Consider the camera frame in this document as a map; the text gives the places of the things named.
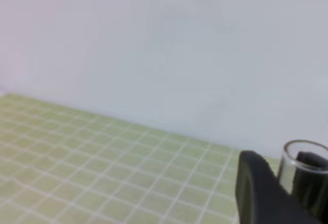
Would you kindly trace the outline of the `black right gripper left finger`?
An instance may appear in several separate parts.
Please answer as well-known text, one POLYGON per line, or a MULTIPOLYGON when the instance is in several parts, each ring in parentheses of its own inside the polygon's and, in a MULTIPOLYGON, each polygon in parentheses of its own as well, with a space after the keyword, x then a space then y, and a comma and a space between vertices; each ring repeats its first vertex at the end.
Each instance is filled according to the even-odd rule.
POLYGON ((235 185, 240 223, 320 223, 281 186, 268 162, 254 151, 241 151, 235 185))

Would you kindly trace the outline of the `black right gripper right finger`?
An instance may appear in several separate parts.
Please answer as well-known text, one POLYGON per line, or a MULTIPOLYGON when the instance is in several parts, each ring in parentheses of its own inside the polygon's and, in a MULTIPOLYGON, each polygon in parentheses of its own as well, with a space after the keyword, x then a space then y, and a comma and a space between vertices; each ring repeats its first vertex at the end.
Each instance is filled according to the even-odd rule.
POLYGON ((299 152, 297 160, 320 173, 297 169, 293 180, 292 196, 318 219, 327 219, 327 159, 312 153, 299 152))

